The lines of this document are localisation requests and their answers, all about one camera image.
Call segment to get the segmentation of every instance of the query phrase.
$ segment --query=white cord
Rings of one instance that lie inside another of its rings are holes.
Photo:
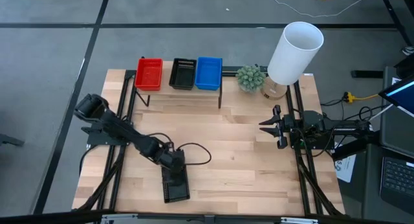
[[[371,120],[373,120],[376,117],[379,117],[382,113],[386,112],[392,106],[393,106],[393,104],[388,105],[388,107],[384,108],[382,111],[380,111],[379,113],[377,113],[375,116],[371,117],[368,121],[371,121]]]
[[[351,4],[351,5],[350,5],[350,6],[348,6],[347,8],[344,8],[341,12],[339,12],[339,13],[337,13],[337,14],[320,15],[320,16],[313,16],[313,15],[310,15],[310,14],[304,14],[304,13],[301,13],[301,12],[297,11],[295,8],[291,7],[290,5],[288,5],[288,4],[286,4],[286,3],[279,2],[278,0],[274,0],[274,1],[275,1],[277,4],[279,4],[279,5],[285,5],[285,6],[289,7],[289,8],[291,8],[291,9],[293,9],[296,13],[298,13],[298,14],[300,14],[300,15],[309,16],[309,17],[333,17],[333,16],[338,16],[338,15],[342,14],[342,12],[344,12],[345,10],[347,10],[347,9],[351,8],[353,5],[355,5],[355,4],[357,4],[357,3],[359,3],[359,2],[360,2],[360,1],[362,1],[362,0],[358,0],[358,1],[354,2],[353,4]]]

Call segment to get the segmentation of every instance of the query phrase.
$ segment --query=potted plant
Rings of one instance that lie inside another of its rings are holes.
[[[263,87],[265,74],[260,71],[257,65],[245,65],[237,71],[235,75],[239,82],[239,87],[246,92],[254,93]]]

